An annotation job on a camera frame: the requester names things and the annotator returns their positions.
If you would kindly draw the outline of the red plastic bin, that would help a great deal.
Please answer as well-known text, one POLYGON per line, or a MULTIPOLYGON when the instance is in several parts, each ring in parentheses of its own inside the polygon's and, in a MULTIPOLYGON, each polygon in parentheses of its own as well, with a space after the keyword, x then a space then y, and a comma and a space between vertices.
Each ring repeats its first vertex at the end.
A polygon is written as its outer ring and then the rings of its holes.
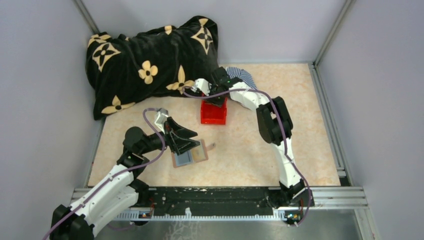
POLYGON ((227 121, 227 99, 222 106, 202 100, 200 105, 200 123, 203 125, 225 125, 227 121))

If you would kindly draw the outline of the pink leather card holder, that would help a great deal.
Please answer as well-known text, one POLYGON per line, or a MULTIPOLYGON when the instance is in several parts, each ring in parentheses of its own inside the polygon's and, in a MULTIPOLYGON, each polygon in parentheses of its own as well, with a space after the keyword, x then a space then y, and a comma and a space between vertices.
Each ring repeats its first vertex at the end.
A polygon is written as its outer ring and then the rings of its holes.
MULTIPOLYGON (((200 146, 206 147, 207 155, 208 155, 208 152, 212 151, 216 147, 216 143, 212 142, 210 144, 206 144, 205 141, 203 139, 201 139, 200 140, 200 146)), ((189 151, 187 151, 187 152, 185 152, 181 155, 177 155, 177 154, 173 153, 172 154, 173 167, 179 168, 179 167, 184 167, 184 166, 191 165, 191 164, 197 164, 193 161, 191 150, 189 150, 189 151)))

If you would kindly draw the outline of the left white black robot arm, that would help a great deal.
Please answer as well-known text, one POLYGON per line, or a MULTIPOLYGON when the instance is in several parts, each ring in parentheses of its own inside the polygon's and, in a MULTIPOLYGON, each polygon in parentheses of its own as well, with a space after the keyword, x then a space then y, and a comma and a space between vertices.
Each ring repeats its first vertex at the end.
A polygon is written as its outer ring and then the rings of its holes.
POLYGON ((166 149, 182 155, 201 144, 194 139, 198 133, 176 123, 166 109, 147 108, 142 112, 143 118, 147 112, 156 113, 154 123, 145 120, 154 133, 148 135, 137 126, 129 128, 116 165, 85 195, 53 211, 45 240, 93 240, 127 208, 149 203, 149 185, 138 179, 148 165, 157 161, 166 149))

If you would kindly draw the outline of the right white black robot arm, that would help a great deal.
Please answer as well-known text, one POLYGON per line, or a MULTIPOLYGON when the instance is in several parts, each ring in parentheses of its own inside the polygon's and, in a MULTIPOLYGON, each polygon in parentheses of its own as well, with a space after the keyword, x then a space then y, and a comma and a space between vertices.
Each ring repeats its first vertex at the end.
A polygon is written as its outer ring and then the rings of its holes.
POLYGON ((282 97, 271 98, 242 78, 230 76, 223 67, 217 68, 210 79, 196 79, 191 90, 201 92, 202 99, 216 106, 221 106, 221 99, 227 97, 254 111, 260 136, 270 144, 277 160, 283 203, 295 206, 301 198, 312 200, 309 183, 295 163, 291 140, 294 125, 282 97))

